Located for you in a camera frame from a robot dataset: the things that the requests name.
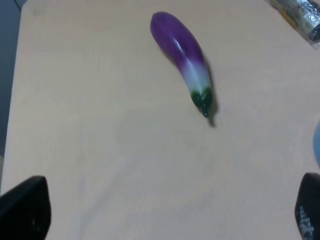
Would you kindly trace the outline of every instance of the purple eggplant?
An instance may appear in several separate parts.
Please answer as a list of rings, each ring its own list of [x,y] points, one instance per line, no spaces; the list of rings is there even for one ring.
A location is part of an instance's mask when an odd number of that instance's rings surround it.
[[[179,19],[163,11],[153,14],[150,30],[156,43],[178,67],[193,103],[208,118],[213,94],[207,64],[197,40]]]

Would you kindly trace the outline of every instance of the tabletop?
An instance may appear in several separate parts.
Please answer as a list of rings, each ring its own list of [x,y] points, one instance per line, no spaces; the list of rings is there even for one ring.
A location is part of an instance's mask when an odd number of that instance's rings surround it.
[[[201,45],[214,126],[150,33],[158,11]],[[1,192],[46,176],[47,240],[299,240],[319,59],[263,0],[29,0]]]

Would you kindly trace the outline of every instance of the blue object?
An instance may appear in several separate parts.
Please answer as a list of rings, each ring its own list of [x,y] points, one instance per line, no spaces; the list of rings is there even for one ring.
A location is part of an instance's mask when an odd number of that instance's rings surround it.
[[[316,126],[313,136],[313,150],[316,158],[316,162],[320,166],[320,122]]]

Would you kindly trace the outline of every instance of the black object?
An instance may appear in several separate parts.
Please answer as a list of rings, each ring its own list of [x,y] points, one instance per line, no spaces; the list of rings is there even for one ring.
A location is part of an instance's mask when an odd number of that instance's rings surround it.
[[[0,197],[0,240],[44,240],[50,223],[44,176],[30,177]]]
[[[303,240],[320,240],[320,175],[306,173],[295,205],[295,220]]]

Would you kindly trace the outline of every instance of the plastic bag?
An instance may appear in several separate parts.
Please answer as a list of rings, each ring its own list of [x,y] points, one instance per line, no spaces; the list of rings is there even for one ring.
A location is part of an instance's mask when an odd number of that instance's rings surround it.
[[[320,49],[320,4],[314,0],[268,0],[315,48]]]

